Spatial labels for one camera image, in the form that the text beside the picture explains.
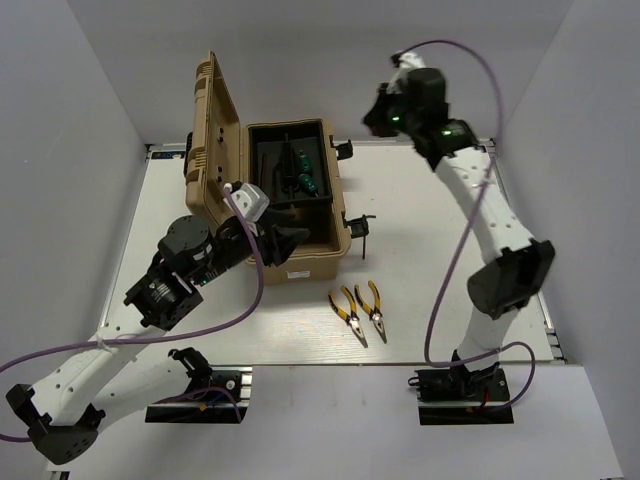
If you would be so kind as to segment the green stubby screwdriver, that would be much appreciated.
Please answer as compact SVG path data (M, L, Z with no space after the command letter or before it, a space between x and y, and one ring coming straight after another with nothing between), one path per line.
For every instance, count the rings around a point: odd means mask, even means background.
M310 174L303 173L298 177L300 188L310 196L317 197L319 195L318 186Z
M303 151L299 152L298 155L298 166L301 174L309 174L311 175L313 172L312 162L310 157L304 153Z

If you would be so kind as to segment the large brown hex key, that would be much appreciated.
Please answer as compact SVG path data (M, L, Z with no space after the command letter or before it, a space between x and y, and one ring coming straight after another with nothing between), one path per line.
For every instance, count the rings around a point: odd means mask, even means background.
M259 178L260 180L259 187L263 192L266 192L265 185L266 185L266 177L267 177L267 166L268 166L267 164L268 164L268 154L264 152L261 157L260 178Z

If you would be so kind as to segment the yellow black pliers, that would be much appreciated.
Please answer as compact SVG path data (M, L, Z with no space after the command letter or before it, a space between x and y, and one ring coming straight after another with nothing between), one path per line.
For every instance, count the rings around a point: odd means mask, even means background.
M334 293L332 291L328 292L328 300L329 300L330 306L331 306L332 310L334 311L334 313L346 325L349 326L349 328L351 329L352 333L358 339L360 344L364 348L367 348L368 347L368 342L366 340L364 331L362 329L362 326L361 326L361 323L360 323L360 319L359 319L359 317L357 315L356 300L355 300L353 294L351 293L351 291L345 285L342 285L340 287L340 291L346 297L346 299L349 302L349 310L344 310L338 305L338 303L337 303L337 301L335 299L335 295L334 295Z
M355 298L356 298L356 302L358 303L358 305L361 307L361 309L366 313L366 315L368 316L369 320L372 322L377 334L380 336L382 342L384 344L386 344L388 342L387 339L387 333L386 333L386 328L385 328L385 324L384 324L384 320L383 320L383 314L381 312L381 297L380 297L380 293L379 290L376 286L376 284L372 281L369 280L367 283L369 289L372 292L373 295L373 304L369 305L362 293L361 293L361 289L360 286L358 284L356 284L354 286L354 293L355 293Z

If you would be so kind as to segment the tan plastic toolbox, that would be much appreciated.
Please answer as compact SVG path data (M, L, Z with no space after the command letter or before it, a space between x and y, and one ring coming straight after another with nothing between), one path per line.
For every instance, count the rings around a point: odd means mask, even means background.
M187 136L186 205L212 231L229 232L238 208L277 285L333 280L367 214L348 218L338 163L353 155L322 118L242 124L221 66L209 52L196 69L194 125Z

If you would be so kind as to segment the small brown hex key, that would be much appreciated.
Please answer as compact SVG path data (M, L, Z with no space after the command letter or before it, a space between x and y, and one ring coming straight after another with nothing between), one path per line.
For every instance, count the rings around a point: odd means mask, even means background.
M369 228L369 220L370 219L376 219L376 216L375 215L363 214L362 217L361 217L361 224L362 224L362 259L363 260L366 259L367 238L368 238L368 235L370 233L370 228Z

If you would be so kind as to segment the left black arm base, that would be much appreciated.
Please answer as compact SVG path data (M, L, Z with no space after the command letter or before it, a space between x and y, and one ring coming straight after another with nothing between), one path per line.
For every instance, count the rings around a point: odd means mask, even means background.
M214 367L199 390L177 401L164 401L145 411L148 424L240 424L251 398L253 368Z

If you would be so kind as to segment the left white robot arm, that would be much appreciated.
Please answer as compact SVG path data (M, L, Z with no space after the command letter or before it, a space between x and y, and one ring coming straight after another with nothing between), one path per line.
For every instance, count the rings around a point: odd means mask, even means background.
M125 294L136 314L104 324L88 341L72 345L72 356L51 374L7 392L7 403L27 427L27 442L64 465L137 410L215 390L209 362L193 347L170 350L136 379L119 383L116 377L145 347L176 340L172 329L203 301L200 287L249 257L261 268L279 266L308 235L292 215L272 209L259 217L231 216L216 231L193 215L174 220L146 273Z

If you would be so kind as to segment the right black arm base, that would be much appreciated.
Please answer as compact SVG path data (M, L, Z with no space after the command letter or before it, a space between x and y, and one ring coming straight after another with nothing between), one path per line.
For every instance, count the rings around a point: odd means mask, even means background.
M421 426L514 422L506 375L498 363L475 373L465 365L416 370L407 383L417 393Z

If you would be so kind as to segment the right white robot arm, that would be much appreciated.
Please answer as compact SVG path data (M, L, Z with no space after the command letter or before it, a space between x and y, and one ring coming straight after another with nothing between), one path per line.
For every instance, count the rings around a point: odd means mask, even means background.
M452 388L472 399L488 385L485 371L510 348L507 333L539 292L555 249L548 240L536 240L512 211L475 132L466 121L450 116L446 92L440 70L400 68L380 85L363 122L377 137L404 134L411 139L464 214L462 236L474 236L479 245L483 265L466 283L472 311L463 340L448 362L424 353L432 367L462 366L451 374Z

